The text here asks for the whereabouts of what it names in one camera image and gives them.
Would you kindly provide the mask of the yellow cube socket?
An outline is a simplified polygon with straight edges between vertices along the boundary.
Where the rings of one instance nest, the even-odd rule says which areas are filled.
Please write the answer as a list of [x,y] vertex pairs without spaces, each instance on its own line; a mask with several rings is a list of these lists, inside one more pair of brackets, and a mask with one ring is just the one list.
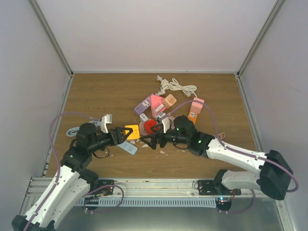
[[132,129],[132,132],[127,137],[127,140],[136,140],[140,138],[139,125],[125,125],[125,128]]

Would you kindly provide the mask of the red cube socket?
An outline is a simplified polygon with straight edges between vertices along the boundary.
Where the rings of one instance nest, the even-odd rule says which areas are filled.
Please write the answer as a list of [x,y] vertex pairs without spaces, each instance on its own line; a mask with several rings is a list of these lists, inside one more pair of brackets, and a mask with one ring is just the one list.
[[157,122],[154,119],[150,119],[143,125],[144,131],[147,135],[155,133],[159,128]]

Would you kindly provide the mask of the purple power strip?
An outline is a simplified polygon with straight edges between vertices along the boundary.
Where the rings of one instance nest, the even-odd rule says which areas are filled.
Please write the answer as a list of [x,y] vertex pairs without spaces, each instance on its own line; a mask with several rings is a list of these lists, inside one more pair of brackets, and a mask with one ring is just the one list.
[[147,98],[145,98],[141,103],[139,103],[139,104],[134,108],[134,112],[135,112],[137,115],[140,115],[140,114],[144,113],[144,111],[150,107],[150,97],[151,97],[152,95],[153,95],[153,94],[150,94]]

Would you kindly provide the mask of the pink triangular power strip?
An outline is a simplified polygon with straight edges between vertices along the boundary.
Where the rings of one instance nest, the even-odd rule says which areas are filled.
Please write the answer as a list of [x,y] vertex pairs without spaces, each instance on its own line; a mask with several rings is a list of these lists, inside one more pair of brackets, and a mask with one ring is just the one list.
[[162,104],[164,99],[165,99],[164,97],[156,96],[154,94],[150,96],[150,106],[151,106],[152,117],[155,117],[158,113],[166,110],[166,107],[163,105],[163,107],[158,112],[155,112],[155,110]]

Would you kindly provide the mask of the beige cube socket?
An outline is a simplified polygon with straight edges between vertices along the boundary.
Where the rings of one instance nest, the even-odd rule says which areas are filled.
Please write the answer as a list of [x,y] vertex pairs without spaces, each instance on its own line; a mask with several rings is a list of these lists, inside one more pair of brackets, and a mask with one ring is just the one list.
[[177,99],[172,95],[169,94],[167,97],[165,97],[162,101],[162,105],[165,108],[170,108],[171,106],[173,106],[175,103],[177,102]]

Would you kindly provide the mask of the orange power strip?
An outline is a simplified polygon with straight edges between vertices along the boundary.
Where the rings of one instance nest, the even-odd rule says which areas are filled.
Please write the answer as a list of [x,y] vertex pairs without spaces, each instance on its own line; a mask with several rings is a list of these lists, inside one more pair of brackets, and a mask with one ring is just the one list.
[[198,117],[198,114],[196,112],[190,111],[188,114],[188,119],[192,121],[194,125],[196,123],[197,117]]

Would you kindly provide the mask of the pink cube socket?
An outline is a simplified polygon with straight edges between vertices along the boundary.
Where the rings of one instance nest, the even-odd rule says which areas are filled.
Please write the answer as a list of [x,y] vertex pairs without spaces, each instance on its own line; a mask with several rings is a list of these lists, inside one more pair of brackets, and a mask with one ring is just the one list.
[[194,97],[193,102],[191,104],[190,111],[200,114],[203,108],[203,103],[204,103],[204,100]]

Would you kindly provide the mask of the grey white charger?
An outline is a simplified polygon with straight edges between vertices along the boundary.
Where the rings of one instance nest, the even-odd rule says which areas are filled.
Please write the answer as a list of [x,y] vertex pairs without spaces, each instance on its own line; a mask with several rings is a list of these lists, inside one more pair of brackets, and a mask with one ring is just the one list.
[[147,121],[149,121],[149,118],[148,118],[147,115],[144,114],[144,113],[141,113],[141,114],[139,115],[139,117],[140,117],[140,121],[141,121],[142,123],[146,123]]

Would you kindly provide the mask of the white square plug adapter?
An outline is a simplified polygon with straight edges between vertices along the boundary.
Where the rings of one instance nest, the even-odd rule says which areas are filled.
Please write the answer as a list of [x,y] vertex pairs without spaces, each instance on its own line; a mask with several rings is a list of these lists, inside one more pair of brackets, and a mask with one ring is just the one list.
[[160,104],[155,110],[154,110],[154,113],[158,113],[162,108],[164,108],[164,105],[163,104]]

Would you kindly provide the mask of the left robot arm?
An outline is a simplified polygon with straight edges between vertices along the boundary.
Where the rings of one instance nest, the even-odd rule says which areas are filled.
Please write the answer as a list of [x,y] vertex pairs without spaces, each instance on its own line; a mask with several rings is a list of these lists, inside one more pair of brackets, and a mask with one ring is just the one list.
[[98,175],[86,167],[96,151],[122,144],[132,128],[115,128],[104,133],[92,123],[79,127],[58,165],[58,170],[35,204],[12,221],[15,231],[54,231],[61,221],[86,194],[99,190]]

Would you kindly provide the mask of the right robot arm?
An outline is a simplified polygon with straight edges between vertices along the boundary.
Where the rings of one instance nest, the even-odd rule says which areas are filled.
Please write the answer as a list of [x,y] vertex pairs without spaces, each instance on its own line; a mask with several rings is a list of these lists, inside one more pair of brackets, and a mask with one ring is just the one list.
[[197,157],[216,159],[238,166],[243,170],[220,170],[214,178],[213,189],[219,195],[229,190],[259,190],[275,200],[284,200],[289,192],[293,171],[283,156],[275,150],[268,153],[254,152],[223,143],[218,137],[200,132],[194,123],[181,115],[174,120],[174,129],[160,129],[141,137],[153,150],[164,148],[167,143],[185,144]]

